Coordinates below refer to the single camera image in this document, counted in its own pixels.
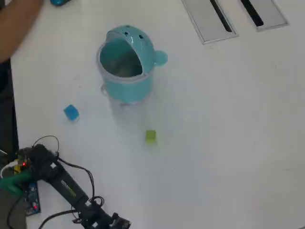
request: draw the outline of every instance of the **blue cube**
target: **blue cube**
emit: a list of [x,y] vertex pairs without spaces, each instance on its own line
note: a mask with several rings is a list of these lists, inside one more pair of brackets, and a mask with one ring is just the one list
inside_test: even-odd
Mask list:
[[76,120],[80,116],[78,110],[72,104],[67,106],[63,111],[71,121]]

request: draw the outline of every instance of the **teal lid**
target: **teal lid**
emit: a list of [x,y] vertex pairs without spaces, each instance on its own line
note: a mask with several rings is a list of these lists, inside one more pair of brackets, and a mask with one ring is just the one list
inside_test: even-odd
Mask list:
[[133,26],[119,26],[109,31],[106,42],[115,39],[123,39],[129,43],[141,62],[143,73],[149,73],[155,65],[163,65],[167,62],[166,53],[155,51],[147,34]]

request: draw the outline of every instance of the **black robotic arm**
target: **black robotic arm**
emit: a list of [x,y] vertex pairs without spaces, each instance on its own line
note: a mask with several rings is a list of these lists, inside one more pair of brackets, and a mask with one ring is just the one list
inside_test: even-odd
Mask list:
[[85,229],[128,229],[131,222],[117,213],[109,216],[95,199],[89,199],[59,162],[59,157],[43,145],[22,149],[28,170],[36,180],[51,184],[79,212],[79,223]]

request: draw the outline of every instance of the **white cable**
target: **white cable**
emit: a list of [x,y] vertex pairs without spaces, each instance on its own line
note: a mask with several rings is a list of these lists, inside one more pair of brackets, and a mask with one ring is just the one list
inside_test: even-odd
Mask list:
[[8,163],[5,167],[3,167],[0,171],[0,177],[1,179],[3,178],[3,171],[7,168],[12,168],[12,167],[15,167],[16,165],[18,165],[18,161],[12,161],[10,163]]
[[6,155],[8,154],[8,153],[4,152],[3,150],[0,150],[0,152],[3,153],[3,154],[6,154]]

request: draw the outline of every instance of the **yellow-green cube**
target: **yellow-green cube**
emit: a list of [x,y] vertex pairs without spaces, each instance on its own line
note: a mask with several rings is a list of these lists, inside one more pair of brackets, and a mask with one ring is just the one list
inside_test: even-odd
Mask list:
[[155,130],[146,130],[145,142],[148,145],[153,145],[157,142],[157,133]]

